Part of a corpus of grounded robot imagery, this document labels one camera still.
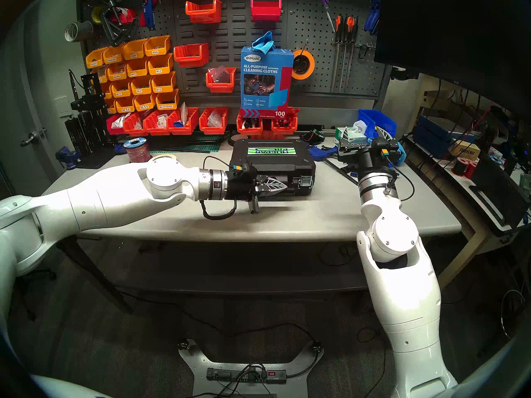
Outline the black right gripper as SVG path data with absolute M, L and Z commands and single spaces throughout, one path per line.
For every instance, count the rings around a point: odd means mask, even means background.
M 392 135 L 385 129 L 375 126 L 378 137 L 391 140 Z M 339 139 L 339 148 L 352 148 L 353 143 L 348 138 Z M 343 171 L 350 175 L 354 173 L 358 180 L 370 174 L 385 174 L 395 179 L 395 171 L 389 168 L 390 152 L 388 147 L 364 147 L 353 153 L 338 152 L 338 161 L 345 163 Z

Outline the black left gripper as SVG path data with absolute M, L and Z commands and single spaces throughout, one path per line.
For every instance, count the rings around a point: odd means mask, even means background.
M 265 175 L 227 174 L 227 178 L 226 199 L 247 202 L 251 214 L 259 213 L 259 193 L 281 193 L 287 189 L 285 183 Z

